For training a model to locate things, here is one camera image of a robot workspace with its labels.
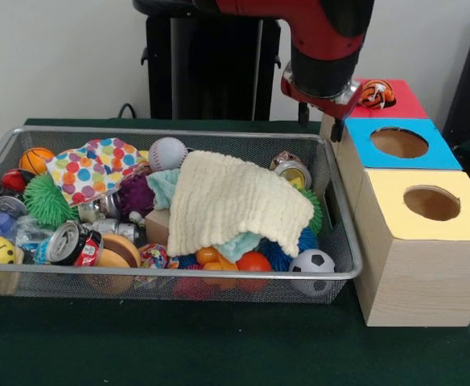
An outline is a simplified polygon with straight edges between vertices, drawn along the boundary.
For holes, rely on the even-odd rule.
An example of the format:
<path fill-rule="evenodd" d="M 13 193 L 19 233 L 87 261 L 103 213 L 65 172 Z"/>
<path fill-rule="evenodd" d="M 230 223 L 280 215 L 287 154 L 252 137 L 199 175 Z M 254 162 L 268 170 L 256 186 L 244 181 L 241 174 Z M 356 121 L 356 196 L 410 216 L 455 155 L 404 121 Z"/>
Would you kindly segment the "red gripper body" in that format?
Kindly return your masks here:
<path fill-rule="evenodd" d="M 284 95 L 293 100 L 312 105 L 335 119 L 344 120 L 351 114 L 359 101 L 362 83 L 351 80 L 342 92 L 329 97 L 309 95 L 300 91 L 292 80 L 286 78 L 282 78 L 281 80 L 281 89 Z"/>

